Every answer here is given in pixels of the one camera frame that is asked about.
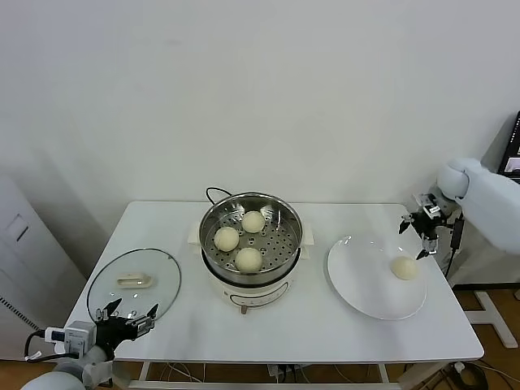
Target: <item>glass lid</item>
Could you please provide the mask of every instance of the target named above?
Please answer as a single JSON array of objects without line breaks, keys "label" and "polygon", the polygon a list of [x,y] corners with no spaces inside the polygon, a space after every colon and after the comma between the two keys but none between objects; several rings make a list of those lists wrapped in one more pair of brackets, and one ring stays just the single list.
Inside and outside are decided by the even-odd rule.
[{"label": "glass lid", "polygon": [[114,259],[96,276],[89,289],[90,318],[96,309],[122,298],[115,316],[133,319],[158,304],[156,320],[170,308],[180,288],[176,260],[159,249],[135,249]]}]

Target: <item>white plate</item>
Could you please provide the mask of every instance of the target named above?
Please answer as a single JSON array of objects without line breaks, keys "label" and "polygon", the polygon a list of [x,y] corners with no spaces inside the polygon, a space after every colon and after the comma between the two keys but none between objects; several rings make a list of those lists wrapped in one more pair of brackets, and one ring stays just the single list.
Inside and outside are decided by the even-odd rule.
[{"label": "white plate", "polygon": [[390,264],[397,256],[408,256],[396,242],[375,234],[347,236],[328,254],[331,282],[351,306],[376,319],[406,319],[423,307],[426,281],[419,267],[414,280],[397,278]]}]

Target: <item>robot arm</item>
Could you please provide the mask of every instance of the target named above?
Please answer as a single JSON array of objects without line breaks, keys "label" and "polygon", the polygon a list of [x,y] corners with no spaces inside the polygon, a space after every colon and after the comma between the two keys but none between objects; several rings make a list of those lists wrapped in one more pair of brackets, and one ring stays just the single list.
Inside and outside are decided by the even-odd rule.
[{"label": "robot arm", "polygon": [[[54,358],[67,358],[52,372],[33,379],[22,390],[90,390],[111,377],[111,361],[114,351],[125,340],[145,335],[155,326],[155,305],[147,315],[124,318],[112,315],[121,299],[109,303],[105,309],[96,311],[94,324],[75,321],[65,329],[47,328],[28,338],[25,347],[27,362],[42,362]],[[45,337],[45,341],[62,341],[65,354],[49,357],[29,357],[28,347],[32,336]]]},{"label": "robot arm", "polygon": [[520,185],[491,173],[473,158],[456,158],[438,173],[437,185],[417,197],[419,210],[403,217],[400,233],[410,224],[422,238],[418,259],[435,254],[436,229],[452,228],[452,248],[458,249],[462,217],[454,225],[448,217],[460,207],[470,221],[498,249],[520,254]]},{"label": "robot arm", "polygon": [[520,254],[520,185],[469,158],[453,160],[440,170],[437,185],[489,242]]}]

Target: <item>stainless steel steamer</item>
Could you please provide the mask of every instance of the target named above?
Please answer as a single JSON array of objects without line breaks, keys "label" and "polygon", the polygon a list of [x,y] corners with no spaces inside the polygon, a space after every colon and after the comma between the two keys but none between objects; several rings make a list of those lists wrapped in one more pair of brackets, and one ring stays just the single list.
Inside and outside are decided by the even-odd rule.
[{"label": "stainless steel steamer", "polygon": [[[259,211],[266,226],[259,233],[242,229],[241,220],[248,211]],[[230,226],[238,231],[240,241],[231,252],[215,247],[217,230]],[[296,211],[285,201],[265,193],[239,193],[214,204],[202,218],[199,240],[202,256],[211,273],[230,285],[241,288],[264,287],[281,280],[295,266],[300,254],[303,229]],[[259,272],[240,272],[235,267],[236,254],[242,248],[255,248],[263,257]]]}]

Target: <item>steamed bun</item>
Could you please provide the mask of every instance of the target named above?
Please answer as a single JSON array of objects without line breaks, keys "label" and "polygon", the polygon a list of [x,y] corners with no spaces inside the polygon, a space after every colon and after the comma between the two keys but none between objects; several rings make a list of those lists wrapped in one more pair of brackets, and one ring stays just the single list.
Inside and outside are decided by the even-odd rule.
[{"label": "steamed bun", "polygon": [[235,266],[240,272],[258,272],[262,268],[262,254],[255,248],[243,248],[236,254]]},{"label": "steamed bun", "polygon": [[395,276],[403,280],[413,280],[418,274],[417,260],[405,256],[393,260],[390,268]]},{"label": "steamed bun", "polygon": [[258,233],[264,226],[266,226],[266,219],[258,211],[249,211],[242,219],[242,227],[248,233]]},{"label": "steamed bun", "polygon": [[221,227],[214,235],[214,246],[223,252],[230,252],[238,245],[239,238],[238,232],[234,228]]}]

